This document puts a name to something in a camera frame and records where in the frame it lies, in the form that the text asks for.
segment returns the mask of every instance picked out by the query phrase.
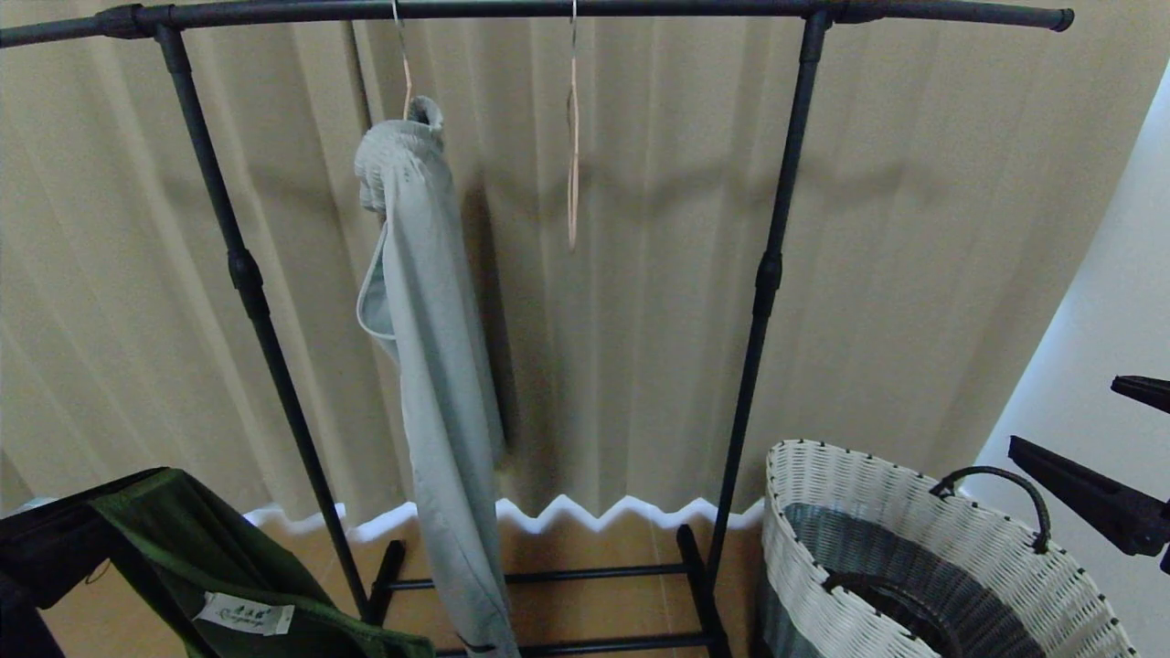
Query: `brown tile floor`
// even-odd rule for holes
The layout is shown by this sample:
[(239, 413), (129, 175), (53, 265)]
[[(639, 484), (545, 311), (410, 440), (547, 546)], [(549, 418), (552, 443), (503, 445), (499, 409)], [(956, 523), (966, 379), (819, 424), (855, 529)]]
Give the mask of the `brown tile floor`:
[[(700, 549), (706, 553), (711, 523), (689, 521)], [(322, 582), (342, 610), (353, 614), (353, 602), (337, 566), (324, 529), (291, 534), (280, 522), (263, 529), (295, 553)], [(503, 562), (508, 571), (584, 569), (652, 564), (679, 560), (674, 528), (627, 512), (604, 530), (594, 533), (571, 516), (553, 520), (538, 535), (511, 521), (501, 525)], [(392, 539), (406, 542), (404, 578), (425, 578), (426, 555), (414, 520), (377, 540), (355, 543), (353, 553), (365, 583), (370, 583)], [(752, 592), (760, 562), (759, 528), (728, 535), (716, 591), (720, 614), (737, 658), (748, 656), (748, 630)], [(651, 576), (514, 585), (510, 590), (512, 624), (522, 644), (549, 643), (626, 635), (698, 630), (684, 576)], [(91, 584), (78, 585), (51, 610), (46, 621), (69, 658), (122, 658), (185, 656), (181, 644), (122, 580), (116, 569)], [(436, 646), (457, 644), (454, 631), (433, 590), (395, 595), (386, 626), (429, 636)], [(698, 658), (701, 649), (626, 653), (629, 658)]]

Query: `curtain fold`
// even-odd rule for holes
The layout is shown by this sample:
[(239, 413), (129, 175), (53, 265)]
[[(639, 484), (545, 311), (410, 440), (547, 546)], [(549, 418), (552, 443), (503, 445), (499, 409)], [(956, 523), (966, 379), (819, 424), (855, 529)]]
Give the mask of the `curtain fold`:
[[(5, 5), (4, 25), (113, 2)], [(1072, 279), (1165, 68), (1170, 7), (1073, 1), (1065, 34), (830, 30), (741, 468), (782, 439), (935, 473), (978, 452)], [(410, 495), (397, 372), (353, 303), (377, 239), (353, 150), (398, 118), (392, 21), (188, 30), (236, 214), (335, 495)], [(443, 108), (510, 459), (536, 514), (714, 500), (801, 25), (583, 19), (567, 249), (564, 20), (405, 23)], [(157, 46), (5, 50), (2, 448), (64, 495), (166, 464), (315, 512)]]

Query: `woven basket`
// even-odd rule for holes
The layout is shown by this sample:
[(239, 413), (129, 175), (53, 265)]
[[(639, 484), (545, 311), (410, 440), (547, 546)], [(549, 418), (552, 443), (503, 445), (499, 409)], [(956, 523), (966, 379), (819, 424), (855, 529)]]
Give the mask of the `woven basket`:
[[(1038, 506), (1041, 532), (954, 495), (956, 481), (975, 472), (1021, 484)], [(869, 454), (784, 441), (769, 452), (768, 480), (760, 652), (1137, 656), (1093, 580), (1048, 541), (1042, 499), (1019, 475), (973, 467), (940, 482)], [(867, 583), (879, 587), (861, 587)], [(906, 603), (875, 597), (882, 588)]]

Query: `garment rack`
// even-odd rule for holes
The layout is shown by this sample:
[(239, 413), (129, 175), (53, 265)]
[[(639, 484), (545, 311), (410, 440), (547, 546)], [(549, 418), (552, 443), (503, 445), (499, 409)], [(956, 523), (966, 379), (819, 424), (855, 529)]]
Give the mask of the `garment rack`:
[[(393, 541), (386, 548), (378, 575), (366, 595), (358, 575), (357, 563), (346, 543), (333, 496), (314, 445), (309, 425), (297, 398), (296, 386), (289, 375), (276, 329), (273, 325), (263, 279), (255, 259), (243, 244), (243, 237), (232, 210), (232, 200), (215, 158), (207, 122), (192, 77), (191, 61), (183, 41), (183, 30), (239, 25), (282, 22), (311, 22), (337, 20), (386, 20), (394, 16), (391, 0), (259, 0), (250, 2), (208, 2), (201, 5), (124, 5), (105, 9), (88, 18), (50, 21), (0, 29), (0, 48), (33, 43), (66, 41), (87, 36), (115, 39), (154, 39), (163, 60), (171, 73), (179, 107), (186, 122), (191, 143), (199, 162), (207, 193), (211, 197), (220, 232), (227, 246), (228, 272), (240, 294), (264, 354), (273, 383), (280, 396), (284, 416), (301, 453), (309, 482), (321, 507), (333, 549), (345, 574), (360, 617), (381, 625), (394, 591), (426, 589), (431, 581), (398, 580), (406, 548)], [(617, 651), (640, 651), (681, 646), (706, 646), (711, 658), (730, 658), (728, 637), (715, 604), (715, 582), (718, 574), (723, 541), (727, 536), (736, 475), (743, 454), (752, 395), (759, 372), (768, 320), (776, 300), (782, 275), (782, 245), (787, 225), (789, 206), (796, 186), (797, 166), (804, 142), (808, 109), (812, 101), (817, 63), (825, 43), (825, 33), (834, 23), (861, 23), (883, 18), (927, 19), (977, 23), (998, 23), (1041, 27), (1064, 32), (1073, 22), (1072, 9), (1046, 9), (970, 2), (966, 0), (398, 0), (399, 18), (562, 18), (576, 11), (578, 16), (798, 16), (804, 19), (799, 69), (792, 111), (789, 117), (784, 156), (771, 224), (756, 272), (756, 294), (752, 302), (751, 329), (744, 357), (743, 375), (736, 399), (735, 419), (728, 444), (718, 510), (706, 562), (698, 551), (695, 536), (688, 526), (681, 526), (676, 541), (681, 561), (669, 564), (613, 567), (603, 569), (557, 570), (507, 576), (512, 584), (570, 581), (587, 578), (617, 578), (677, 574), (686, 575), (690, 584), (701, 631), (562, 642), (522, 646), (525, 658), (539, 656), (570, 656)], [(462, 656), (462, 649), (441, 650), (439, 656)]]

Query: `basket handle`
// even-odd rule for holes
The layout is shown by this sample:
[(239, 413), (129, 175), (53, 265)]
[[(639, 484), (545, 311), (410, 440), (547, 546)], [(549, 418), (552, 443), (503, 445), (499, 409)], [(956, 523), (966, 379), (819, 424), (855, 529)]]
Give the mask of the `basket handle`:
[(1048, 507), (1044, 503), (1044, 498), (1040, 495), (1040, 492), (1037, 491), (1035, 486), (1033, 486), (1027, 478), (1012, 473), (1011, 471), (996, 468), (994, 466), (968, 466), (966, 468), (959, 468), (942, 480), (938, 480), (938, 484), (930, 489), (930, 493), (937, 495), (938, 498), (955, 495), (955, 485), (963, 478), (975, 475), (976, 473), (999, 475), (1005, 480), (1011, 480), (1020, 487), (1024, 487), (1027, 495), (1032, 498), (1032, 503), (1035, 506), (1035, 516), (1040, 523), (1040, 532), (1035, 534), (1035, 541), (1032, 542), (1032, 549), (1037, 554), (1048, 553), (1048, 540), (1052, 539), (1052, 521), (1048, 518)]
[(902, 583), (870, 574), (830, 571), (828, 577), (825, 578), (821, 587), (824, 587), (825, 591), (828, 592), (833, 591), (838, 587), (844, 587), (852, 590), (853, 594), (861, 596), (861, 598), (866, 598), (861, 594), (862, 590), (872, 590), (896, 601), (899, 604), (909, 609), (911, 614), (930, 624), (930, 626), (941, 635), (940, 639), (945, 643), (945, 646), (932, 646), (931, 649), (937, 651), (942, 658), (963, 658), (963, 645), (959, 643), (958, 635), (955, 630), (947, 624), (942, 615), (935, 612), (935, 610), (927, 605), (922, 599), (910, 591), (907, 591)]

